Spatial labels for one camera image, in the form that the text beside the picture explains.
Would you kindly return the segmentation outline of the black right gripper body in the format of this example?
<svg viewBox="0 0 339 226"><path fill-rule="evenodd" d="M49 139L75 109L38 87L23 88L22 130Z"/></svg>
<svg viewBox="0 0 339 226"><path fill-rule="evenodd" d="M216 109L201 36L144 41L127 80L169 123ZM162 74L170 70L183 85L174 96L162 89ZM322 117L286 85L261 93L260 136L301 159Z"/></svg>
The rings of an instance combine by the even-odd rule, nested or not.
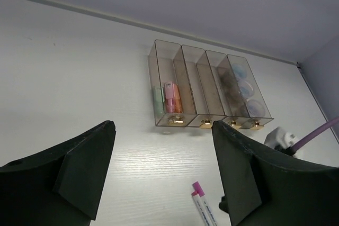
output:
<svg viewBox="0 0 339 226"><path fill-rule="evenodd" d="M221 201L219 202L218 207L220 210L224 211L225 213L229 213L227 198L225 196L221 198Z"/></svg>

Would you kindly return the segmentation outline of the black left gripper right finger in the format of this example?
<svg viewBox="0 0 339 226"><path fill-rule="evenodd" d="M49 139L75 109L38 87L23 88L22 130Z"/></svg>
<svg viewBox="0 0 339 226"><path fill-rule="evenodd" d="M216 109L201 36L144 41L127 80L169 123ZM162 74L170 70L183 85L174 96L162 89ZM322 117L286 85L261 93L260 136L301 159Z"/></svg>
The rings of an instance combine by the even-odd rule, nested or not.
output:
<svg viewBox="0 0 339 226"><path fill-rule="evenodd" d="M232 225L338 225L338 168L276 151L223 121L212 136Z"/></svg>

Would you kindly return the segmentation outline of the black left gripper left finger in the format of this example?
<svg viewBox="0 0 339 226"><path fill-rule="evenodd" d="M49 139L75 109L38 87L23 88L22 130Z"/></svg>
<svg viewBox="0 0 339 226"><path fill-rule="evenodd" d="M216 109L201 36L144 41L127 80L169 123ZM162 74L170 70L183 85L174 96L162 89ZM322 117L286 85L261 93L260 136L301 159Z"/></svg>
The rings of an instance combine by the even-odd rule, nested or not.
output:
<svg viewBox="0 0 339 226"><path fill-rule="evenodd" d="M90 130L1 167L1 225L90 225L96 219L116 129Z"/></svg>

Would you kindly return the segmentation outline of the white pen pink cap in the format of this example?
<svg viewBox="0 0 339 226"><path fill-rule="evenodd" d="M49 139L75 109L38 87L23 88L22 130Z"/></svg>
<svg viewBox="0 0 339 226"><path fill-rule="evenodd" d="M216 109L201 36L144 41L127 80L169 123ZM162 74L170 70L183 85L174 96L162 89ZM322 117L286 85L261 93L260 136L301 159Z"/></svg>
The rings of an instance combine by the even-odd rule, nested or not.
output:
<svg viewBox="0 0 339 226"><path fill-rule="evenodd" d="M206 195L200 185L199 182L194 182L192 184L192 187L193 187L193 191L197 191L199 196L200 196L200 202L201 202L201 205L203 207L203 210L210 222L210 225L213 225L213 226L217 226L218 225L218 222L216 220L216 217L214 216L213 212L212 212L212 209L211 209L211 206L209 205L207 199L206 199Z"/></svg>

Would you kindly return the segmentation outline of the orange highlighter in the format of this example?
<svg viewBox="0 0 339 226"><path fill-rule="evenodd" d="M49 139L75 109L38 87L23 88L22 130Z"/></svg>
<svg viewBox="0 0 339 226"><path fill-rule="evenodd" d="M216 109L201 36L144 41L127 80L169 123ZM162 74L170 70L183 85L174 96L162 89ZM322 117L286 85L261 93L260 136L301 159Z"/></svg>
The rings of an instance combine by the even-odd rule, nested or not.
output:
<svg viewBox="0 0 339 226"><path fill-rule="evenodd" d="M176 84L173 84L174 87L174 109L176 113L182 113L183 107L181 102L181 97L179 93L179 88Z"/></svg>

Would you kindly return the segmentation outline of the green highlighter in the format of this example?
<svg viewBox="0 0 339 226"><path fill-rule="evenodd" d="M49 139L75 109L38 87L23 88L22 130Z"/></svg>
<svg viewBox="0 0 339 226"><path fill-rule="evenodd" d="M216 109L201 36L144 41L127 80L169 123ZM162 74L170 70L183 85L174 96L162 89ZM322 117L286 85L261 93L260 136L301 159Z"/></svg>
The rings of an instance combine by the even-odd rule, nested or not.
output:
<svg viewBox="0 0 339 226"><path fill-rule="evenodd" d="M165 96L164 90L161 86L153 87L153 100L154 100L154 110L157 117L161 117L164 110Z"/></svg>

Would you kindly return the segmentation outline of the pink highlighter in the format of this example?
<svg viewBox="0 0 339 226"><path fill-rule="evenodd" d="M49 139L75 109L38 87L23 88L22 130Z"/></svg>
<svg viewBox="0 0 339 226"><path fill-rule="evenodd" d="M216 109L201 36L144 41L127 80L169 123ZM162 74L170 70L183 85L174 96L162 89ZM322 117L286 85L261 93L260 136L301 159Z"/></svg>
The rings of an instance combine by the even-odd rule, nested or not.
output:
<svg viewBox="0 0 339 226"><path fill-rule="evenodd" d="M175 112L175 92L174 92L174 84L173 82L166 82L164 84L165 89L165 104L166 104L166 110L168 113L174 113Z"/></svg>

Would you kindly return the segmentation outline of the clear round clip tub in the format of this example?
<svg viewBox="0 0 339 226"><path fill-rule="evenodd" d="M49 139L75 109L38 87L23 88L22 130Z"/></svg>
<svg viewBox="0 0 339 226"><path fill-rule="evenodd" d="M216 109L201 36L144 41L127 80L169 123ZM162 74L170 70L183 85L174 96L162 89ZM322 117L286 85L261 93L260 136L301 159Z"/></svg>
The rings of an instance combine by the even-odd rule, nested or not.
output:
<svg viewBox="0 0 339 226"><path fill-rule="evenodd" d="M238 81L238 86L244 99L249 99L255 94L253 85L247 80Z"/></svg>

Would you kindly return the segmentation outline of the blue clip tub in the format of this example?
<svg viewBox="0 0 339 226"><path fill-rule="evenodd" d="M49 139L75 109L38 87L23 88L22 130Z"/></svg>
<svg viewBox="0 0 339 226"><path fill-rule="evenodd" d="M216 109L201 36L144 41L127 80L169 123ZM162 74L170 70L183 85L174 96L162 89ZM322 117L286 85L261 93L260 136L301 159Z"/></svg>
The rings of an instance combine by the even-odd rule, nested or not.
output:
<svg viewBox="0 0 339 226"><path fill-rule="evenodd" d="M248 78L248 68L243 64L231 64L231 68L237 81L246 80Z"/></svg>

